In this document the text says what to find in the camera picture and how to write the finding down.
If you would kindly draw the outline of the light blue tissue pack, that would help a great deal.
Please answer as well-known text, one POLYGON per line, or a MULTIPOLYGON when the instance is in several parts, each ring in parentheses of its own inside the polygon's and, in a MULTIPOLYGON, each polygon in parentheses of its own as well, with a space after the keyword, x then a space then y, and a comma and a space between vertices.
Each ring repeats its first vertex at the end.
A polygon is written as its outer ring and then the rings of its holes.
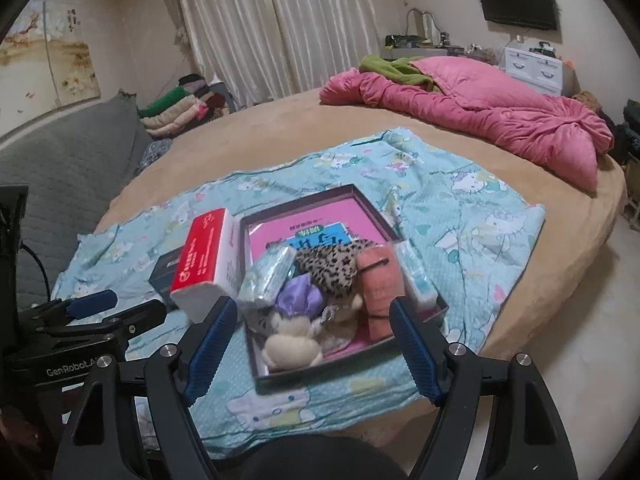
POLYGON ((405 290, 418 312, 436 307, 438 292, 427 275, 425 264, 410 240, 394 244, 394 253, 398 260, 405 290))

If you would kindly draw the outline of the pink cloth pack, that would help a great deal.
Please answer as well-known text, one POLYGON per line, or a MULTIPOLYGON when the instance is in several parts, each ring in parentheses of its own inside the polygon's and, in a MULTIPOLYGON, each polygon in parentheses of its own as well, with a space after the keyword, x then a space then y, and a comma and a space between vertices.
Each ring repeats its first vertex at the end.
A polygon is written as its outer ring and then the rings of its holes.
POLYGON ((392 244, 374 245, 356 255, 361 293, 373 342, 388 338, 390 303, 405 295, 404 277, 392 244))

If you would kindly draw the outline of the beige plush bunny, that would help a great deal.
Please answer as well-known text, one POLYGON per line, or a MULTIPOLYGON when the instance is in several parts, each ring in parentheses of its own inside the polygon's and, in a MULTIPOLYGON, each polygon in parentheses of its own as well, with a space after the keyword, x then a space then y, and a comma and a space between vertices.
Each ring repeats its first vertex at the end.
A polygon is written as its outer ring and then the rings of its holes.
POLYGON ((322 356, 346 349, 354 340, 358 330, 358 315, 363 306, 359 292, 349 297, 333 298, 319 318, 317 340, 322 356))

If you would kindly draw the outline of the cream plush purple dress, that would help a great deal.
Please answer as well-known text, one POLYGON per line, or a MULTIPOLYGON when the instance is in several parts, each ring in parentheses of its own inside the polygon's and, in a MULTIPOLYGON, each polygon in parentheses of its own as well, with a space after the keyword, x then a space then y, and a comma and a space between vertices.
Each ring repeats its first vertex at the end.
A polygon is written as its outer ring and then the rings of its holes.
POLYGON ((262 359, 270 372, 298 370, 322 360, 314 320, 323 308, 324 297, 309 273, 284 283, 271 310, 272 334, 262 348, 262 359))

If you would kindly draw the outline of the green floral tissue pack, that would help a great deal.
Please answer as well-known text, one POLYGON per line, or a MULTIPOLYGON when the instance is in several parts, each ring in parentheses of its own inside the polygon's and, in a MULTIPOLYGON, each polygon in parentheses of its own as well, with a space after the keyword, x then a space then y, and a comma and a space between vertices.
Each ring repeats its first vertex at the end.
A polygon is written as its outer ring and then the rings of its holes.
POLYGON ((241 311, 273 307, 295 258, 296 249, 289 244, 269 246, 245 273, 238 296, 241 311))

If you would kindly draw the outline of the leopard print scrunchie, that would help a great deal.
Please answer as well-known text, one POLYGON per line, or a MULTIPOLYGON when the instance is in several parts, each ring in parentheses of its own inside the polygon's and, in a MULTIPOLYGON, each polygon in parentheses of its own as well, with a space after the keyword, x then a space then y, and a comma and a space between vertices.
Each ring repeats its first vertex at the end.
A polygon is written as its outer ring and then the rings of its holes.
POLYGON ((320 288, 327 300, 345 298, 356 292, 356 257, 376 246, 370 240, 353 240, 299 249, 294 263, 301 274, 310 275, 311 283, 320 288))

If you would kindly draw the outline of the red tissue box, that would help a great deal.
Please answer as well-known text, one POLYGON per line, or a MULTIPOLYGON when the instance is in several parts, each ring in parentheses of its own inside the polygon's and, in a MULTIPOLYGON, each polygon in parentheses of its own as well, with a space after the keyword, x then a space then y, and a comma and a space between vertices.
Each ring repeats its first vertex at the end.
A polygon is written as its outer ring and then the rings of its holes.
POLYGON ((226 208, 193 219, 170 286, 170 299, 191 323, 201 323, 217 300, 238 296, 242 281, 240 222, 226 208))

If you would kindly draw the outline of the purple tray box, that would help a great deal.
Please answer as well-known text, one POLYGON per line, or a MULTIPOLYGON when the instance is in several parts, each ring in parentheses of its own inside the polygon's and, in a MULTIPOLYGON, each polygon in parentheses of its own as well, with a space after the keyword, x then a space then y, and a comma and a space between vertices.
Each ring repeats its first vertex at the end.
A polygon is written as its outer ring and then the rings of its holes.
POLYGON ((446 311, 423 263, 355 185, 296 198, 241 221, 240 311, 250 371, 292 382, 390 346, 373 281, 405 292, 422 321, 446 311))

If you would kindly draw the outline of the Hello Kitty blue bedsheet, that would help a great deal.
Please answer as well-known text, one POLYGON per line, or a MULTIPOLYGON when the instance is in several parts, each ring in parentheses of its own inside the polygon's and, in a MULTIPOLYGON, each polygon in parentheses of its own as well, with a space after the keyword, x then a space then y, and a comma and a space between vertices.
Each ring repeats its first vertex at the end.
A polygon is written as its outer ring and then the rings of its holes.
MULTIPOLYGON (((355 185, 421 256, 448 308, 447 338, 482 348, 532 254, 544 207, 526 203, 481 166, 428 145, 405 128, 279 166, 235 171, 102 233, 83 235, 56 280, 54 296, 111 289, 119 309, 128 309, 154 297, 154 264, 184 243, 199 214, 222 207, 241 218, 341 184, 355 185)), ((258 390, 245 334, 238 330, 191 415, 209 454, 224 458, 288 434, 341 430, 405 408, 418 397, 404 359, 392 349, 290 386, 258 390)))

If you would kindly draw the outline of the grey quilted sofa cover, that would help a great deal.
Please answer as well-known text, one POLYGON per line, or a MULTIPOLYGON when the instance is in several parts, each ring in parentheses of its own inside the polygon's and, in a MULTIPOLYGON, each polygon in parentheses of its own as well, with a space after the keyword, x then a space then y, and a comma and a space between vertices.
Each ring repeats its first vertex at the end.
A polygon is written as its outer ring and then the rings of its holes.
POLYGON ((134 177, 151 143, 136 98, 113 99, 55 119, 1 150, 1 183, 28 186, 17 259, 17 307, 42 304, 79 246, 134 177))

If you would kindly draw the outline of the pink quilt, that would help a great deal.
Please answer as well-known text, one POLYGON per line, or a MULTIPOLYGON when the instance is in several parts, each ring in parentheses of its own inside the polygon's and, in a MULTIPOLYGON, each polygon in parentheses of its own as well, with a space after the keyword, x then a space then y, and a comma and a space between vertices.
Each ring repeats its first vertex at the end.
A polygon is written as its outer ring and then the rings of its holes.
POLYGON ((477 136, 592 192, 598 158, 614 144, 596 112, 565 96, 547 96, 498 68, 472 58, 434 56, 412 61, 440 92, 396 84, 359 65, 332 76, 320 91, 326 105, 384 108, 422 122, 477 136))

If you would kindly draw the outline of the white drawer cabinet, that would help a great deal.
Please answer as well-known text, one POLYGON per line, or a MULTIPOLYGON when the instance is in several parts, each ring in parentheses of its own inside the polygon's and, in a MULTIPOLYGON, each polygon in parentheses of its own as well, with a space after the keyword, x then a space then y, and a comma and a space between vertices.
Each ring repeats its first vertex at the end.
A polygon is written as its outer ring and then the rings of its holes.
POLYGON ((574 68, 559 58, 506 47, 503 71, 548 96, 572 96, 577 92, 574 68))

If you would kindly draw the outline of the white curtains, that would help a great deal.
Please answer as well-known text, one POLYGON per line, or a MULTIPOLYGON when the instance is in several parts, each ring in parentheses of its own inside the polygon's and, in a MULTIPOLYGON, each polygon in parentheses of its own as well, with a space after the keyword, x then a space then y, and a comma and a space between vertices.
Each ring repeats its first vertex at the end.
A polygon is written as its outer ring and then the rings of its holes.
POLYGON ((241 106, 323 86, 378 48, 373 0, 178 0, 196 66, 241 106))

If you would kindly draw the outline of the wall painting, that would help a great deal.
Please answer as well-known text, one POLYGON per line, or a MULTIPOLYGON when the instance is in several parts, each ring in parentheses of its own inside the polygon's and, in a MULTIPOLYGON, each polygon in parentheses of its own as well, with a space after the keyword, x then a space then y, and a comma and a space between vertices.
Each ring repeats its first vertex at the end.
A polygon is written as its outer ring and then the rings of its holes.
POLYGON ((29 1, 2 40, 0 70, 3 134, 101 96, 81 21, 67 4, 29 1))

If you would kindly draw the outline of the black wall television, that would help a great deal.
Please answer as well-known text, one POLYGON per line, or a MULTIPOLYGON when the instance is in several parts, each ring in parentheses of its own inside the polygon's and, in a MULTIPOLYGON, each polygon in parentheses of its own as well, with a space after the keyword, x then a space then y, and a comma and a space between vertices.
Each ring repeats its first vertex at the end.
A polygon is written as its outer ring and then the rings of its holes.
POLYGON ((480 0, 486 21, 538 30, 558 30, 555 0, 480 0))

